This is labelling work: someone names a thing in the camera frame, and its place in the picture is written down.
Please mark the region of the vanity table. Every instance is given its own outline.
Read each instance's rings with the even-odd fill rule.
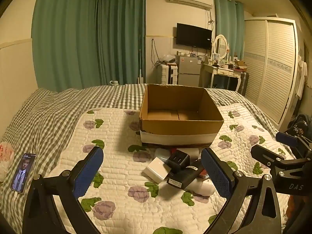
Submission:
[[[241,73],[242,72],[233,71],[232,69],[229,69],[229,68],[218,68],[212,65],[207,65],[205,63],[203,65],[203,70],[212,74],[211,79],[210,79],[211,80],[210,88],[213,87],[214,75],[223,75],[223,76],[228,76],[228,77],[235,77],[238,79],[237,87],[235,90],[236,92],[238,92],[239,86],[241,85]],[[207,78],[206,76],[202,76],[202,87],[205,87],[205,84],[207,82],[206,78]]]

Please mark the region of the blue gripper pad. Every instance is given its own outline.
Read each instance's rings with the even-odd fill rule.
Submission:
[[[227,200],[235,185],[233,171],[226,162],[221,161],[210,148],[202,150],[202,165],[207,171],[221,197]]]
[[[282,144],[285,144],[285,145],[288,145],[292,148],[296,148],[298,146],[298,141],[297,141],[297,138],[292,136],[292,135],[289,135],[289,134],[285,134],[285,133],[280,133],[278,132],[276,135],[275,135],[275,139],[279,142],[279,143],[282,143]]]
[[[100,147],[95,146],[84,160],[79,161],[73,168],[72,173],[74,190],[73,194],[76,199],[84,196],[92,180],[103,162],[104,153]]]

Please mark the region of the metal bolt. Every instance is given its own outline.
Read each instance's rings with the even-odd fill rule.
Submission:
[[[268,175],[268,174],[264,175],[264,178],[265,178],[267,181],[271,180],[271,176]]]
[[[33,179],[34,179],[34,180],[40,179],[40,175],[39,175],[39,174],[35,174],[34,177],[33,177]]]
[[[63,177],[67,177],[71,172],[69,170],[65,170],[62,172]]]
[[[243,176],[243,173],[241,171],[236,171],[235,172],[235,175],[238,176],[238,177],[242,177]]]

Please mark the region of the man on phone screen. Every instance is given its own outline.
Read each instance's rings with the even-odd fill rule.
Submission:
[[[26,168],[30,163],[30,159],[22,159],[21,167],[18,170],[16,177],[14,178],[12,189],[17,192],[22,192],[24,190],[24,186],[28,177],[28,172],[26,172]]]

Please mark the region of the phone screen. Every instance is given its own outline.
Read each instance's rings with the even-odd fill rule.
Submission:
[[[36,154],[24,153],[13,176],[13,180],[11,183],[12,190],[18,193],[24,193],[25,185],[29,177],[32,165],[35,161],[35,157]]]

